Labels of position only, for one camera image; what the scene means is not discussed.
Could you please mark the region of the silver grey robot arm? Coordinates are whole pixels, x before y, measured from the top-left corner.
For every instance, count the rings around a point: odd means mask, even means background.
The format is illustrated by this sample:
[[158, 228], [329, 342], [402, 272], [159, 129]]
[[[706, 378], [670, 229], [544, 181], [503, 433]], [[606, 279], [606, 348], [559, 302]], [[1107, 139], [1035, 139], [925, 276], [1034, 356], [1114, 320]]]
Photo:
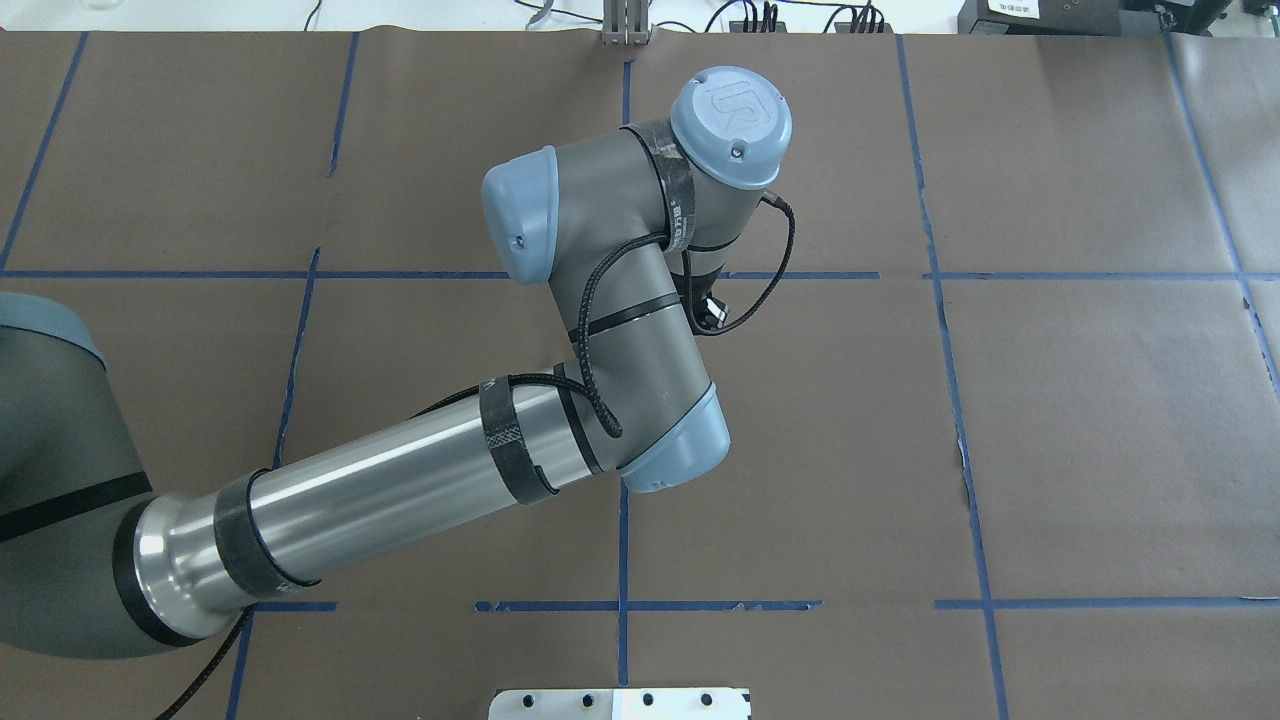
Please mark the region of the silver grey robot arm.
[[68, 659], [196, 644], [325, 575], [617, 471], [707, 474], [730, 430], [698, 348], [712, 286], [794, 133], [782, 92], [698, 72], [666, 118], [483, 178], [507, 274], [552, 292], [573, 360], [498, 375], [394, 425], [205, 495], [160, 495], [69, 307], [3, 295], [3, 643]]

